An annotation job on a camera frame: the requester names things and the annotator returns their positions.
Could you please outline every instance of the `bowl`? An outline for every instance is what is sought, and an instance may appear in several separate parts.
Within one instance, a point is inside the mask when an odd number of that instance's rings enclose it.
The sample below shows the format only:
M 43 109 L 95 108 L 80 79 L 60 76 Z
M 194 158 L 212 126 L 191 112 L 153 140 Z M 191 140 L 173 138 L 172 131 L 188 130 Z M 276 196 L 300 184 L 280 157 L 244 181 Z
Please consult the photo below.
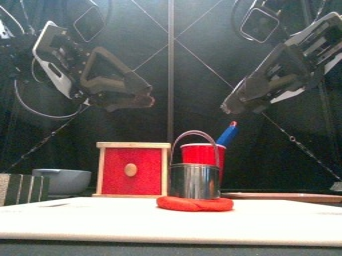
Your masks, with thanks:
M 32 175 L 49 178 L 48 195 L 77 195 L 91 182 L 91 172 L 83 170 L 33 169 Z

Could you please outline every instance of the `blue pen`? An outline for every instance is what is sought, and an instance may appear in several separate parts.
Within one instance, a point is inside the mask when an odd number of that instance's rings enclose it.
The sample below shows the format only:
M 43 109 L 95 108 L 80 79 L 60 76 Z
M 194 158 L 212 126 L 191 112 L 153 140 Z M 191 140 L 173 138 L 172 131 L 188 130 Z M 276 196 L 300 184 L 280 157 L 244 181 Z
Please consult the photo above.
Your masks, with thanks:
M 232 121 L 230 123 L 228 128 L 226 129 L 226 131 L 222 133 L 222 135 L 219 136 L 218 140 L 216 140 L 216 144 L 227 147 L 232 138 L 235 137 L 236 133 L 238 133 L 238 123 L 235 121 Z

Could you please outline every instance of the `table surface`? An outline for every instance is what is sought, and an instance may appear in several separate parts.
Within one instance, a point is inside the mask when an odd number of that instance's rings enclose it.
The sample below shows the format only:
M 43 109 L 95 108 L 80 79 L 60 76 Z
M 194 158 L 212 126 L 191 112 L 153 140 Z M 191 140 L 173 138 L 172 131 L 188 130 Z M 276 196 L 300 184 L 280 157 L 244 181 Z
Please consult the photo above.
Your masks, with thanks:
M 0 239 L 342 247 L 342 208 L 234 200 L 228 212 L 179 212 L 156 199 L 79 197 L 0 208 Z

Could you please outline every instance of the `red mug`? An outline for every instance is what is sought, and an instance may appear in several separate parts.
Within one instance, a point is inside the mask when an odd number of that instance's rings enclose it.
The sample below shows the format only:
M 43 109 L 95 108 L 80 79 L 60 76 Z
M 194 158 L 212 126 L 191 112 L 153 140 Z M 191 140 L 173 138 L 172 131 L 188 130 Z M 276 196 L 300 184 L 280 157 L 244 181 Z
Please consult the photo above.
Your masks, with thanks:
M 223 179 L 226 147 L 216 144 L 219 157 L 219 182 Z M 181 159 L 186 164 L 207 164 L 216 166 L 214 145 L 210 143 L 190 143 L 180 146 Z

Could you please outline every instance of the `metal cup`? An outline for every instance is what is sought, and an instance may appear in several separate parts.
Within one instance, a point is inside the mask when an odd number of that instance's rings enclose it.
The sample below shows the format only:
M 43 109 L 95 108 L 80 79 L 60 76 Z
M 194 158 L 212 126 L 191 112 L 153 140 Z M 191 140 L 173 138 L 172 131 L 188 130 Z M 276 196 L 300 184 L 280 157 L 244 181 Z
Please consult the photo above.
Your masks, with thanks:
M 204 137 L 214 146 L 216 165 L 172 164 L 172 154 L 177 141 L 188 135 Z M 202 131 L 184 132 L 175 140 L 168 168 L 168 195 L 192 199 L 216 199 L 219 192 L 219 153 L 216 143 Z

